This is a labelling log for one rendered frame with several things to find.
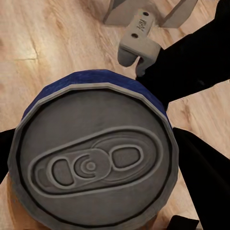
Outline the can of soda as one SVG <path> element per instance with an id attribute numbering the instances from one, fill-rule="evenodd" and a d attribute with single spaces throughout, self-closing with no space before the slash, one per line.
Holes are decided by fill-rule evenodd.
<path id="1" fill-rule="evenodd" d="M 107 69 L 47 85 L 8 157 L 13 192 L 51 230 L 135 230 L 167 204 L 179 147 L 162 103 Z"/>

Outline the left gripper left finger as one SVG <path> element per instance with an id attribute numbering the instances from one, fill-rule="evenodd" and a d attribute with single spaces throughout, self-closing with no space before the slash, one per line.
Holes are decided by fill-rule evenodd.
<path id="1" fill-rule="evenodd" d="M 0 184 L 9 172 L 7 161 L 15 130 L 16 128 L 0 133 Z"/>

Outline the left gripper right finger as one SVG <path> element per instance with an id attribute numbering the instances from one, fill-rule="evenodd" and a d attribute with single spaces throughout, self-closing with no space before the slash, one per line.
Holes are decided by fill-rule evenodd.
<path id="1" fill-rule="evenodd" d="M 179 167 L 204 230 L 230 230 L 230 159 L 191 132 L 173 128 Z"/>

